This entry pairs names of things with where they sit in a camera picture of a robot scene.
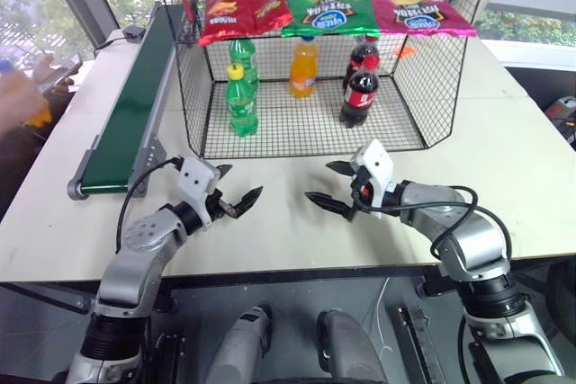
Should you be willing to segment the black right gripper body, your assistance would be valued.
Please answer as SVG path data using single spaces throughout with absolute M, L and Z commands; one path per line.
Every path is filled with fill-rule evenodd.
M 371 178 L 372 176 L 367 169 L 358 169 L 352 175 L 350 184 L 353 199 L 351 214 L 356 214 L 358 211 L 367 212 L 372 207 L 374 188 L 371 184 Z

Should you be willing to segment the person bare hand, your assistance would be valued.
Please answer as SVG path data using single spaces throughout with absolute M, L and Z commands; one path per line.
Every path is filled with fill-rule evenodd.
M 1 76 L 1 135 L 18 127 L 48 107 L 37 85 L 22 71 Z
M 37 85 L 43 85 L 56 71 L 56 69 L 51 66 L 52 61 L 52 54 L 46 54 L 37 61 L 32 72 L 33 80 Z M 77 71 L 77 68 L 73 69 L 65 78 L 54 84 L 49 90 L 48 95 L 67 96 L 69 93 L 69 87 L 74 84 L 72 76 L 76 75 Z

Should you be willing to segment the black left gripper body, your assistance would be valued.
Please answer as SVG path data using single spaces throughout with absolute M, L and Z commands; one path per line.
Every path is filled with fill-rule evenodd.
M 212 222 L 224 216 L 235 219 L 238 215 L 235 207 L 222 199 L 222 192 L 219 189 L 215 189 L 207 197 L 207 210 Z

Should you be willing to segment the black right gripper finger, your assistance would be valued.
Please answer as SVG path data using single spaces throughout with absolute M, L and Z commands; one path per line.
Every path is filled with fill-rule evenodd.
M 323 192 L 306 192 L 305 196 L 321 209 L 338 214 L 347 221 L 354 218 L 354 208 L 343 201 L 335 200 L 331 195 Z
M 354 176 L 356 171 L 349 161 L 331 161 L 326 163 L 326 167 L 344 176 Z

